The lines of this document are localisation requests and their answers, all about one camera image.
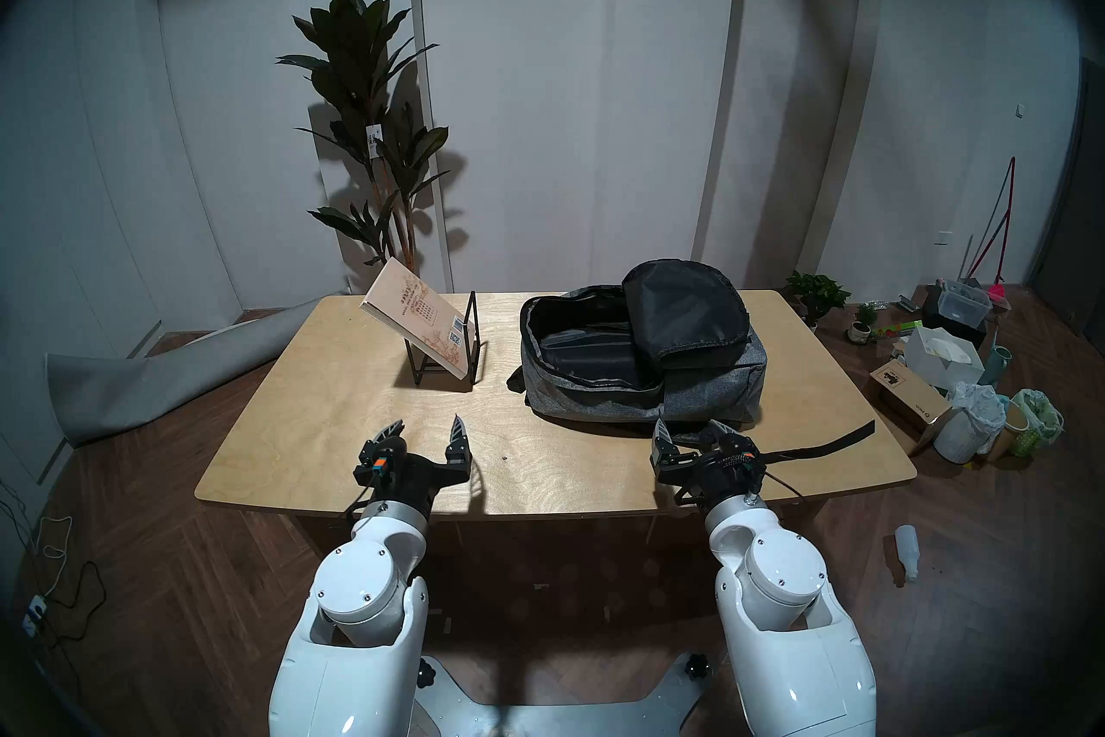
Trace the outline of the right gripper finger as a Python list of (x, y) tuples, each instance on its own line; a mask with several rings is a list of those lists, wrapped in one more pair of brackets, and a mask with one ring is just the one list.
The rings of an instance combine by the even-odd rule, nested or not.
[(711, 420), (706, 425), (706, 448), (718, 454), (755, 454), (755, 443), (732, 427)]
[(662, 419), (655, 421), (653, 429), (651, 465), (654, 472), (677, 472), (684, 467), (684, 454), (673, 441)]

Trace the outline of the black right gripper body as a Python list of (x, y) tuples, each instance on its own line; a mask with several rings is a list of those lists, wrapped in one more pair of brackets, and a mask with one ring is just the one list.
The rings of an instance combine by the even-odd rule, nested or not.
[(657, 472), (657, 483), (677, 488), (677, 506), (713, 509), (722, 502), (756, 495), (756, 456), (753, 454), (684, 454), (677, 472)]

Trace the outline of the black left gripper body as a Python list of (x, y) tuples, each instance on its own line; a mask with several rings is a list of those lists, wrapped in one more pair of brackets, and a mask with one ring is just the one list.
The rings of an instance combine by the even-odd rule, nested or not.
[(438, 492), (467, 483), (471, 473), (420, 455), (404, 455), (361, 464), (361, 487), (369, 489), (372, 503), (397, 503), (429, 518)]

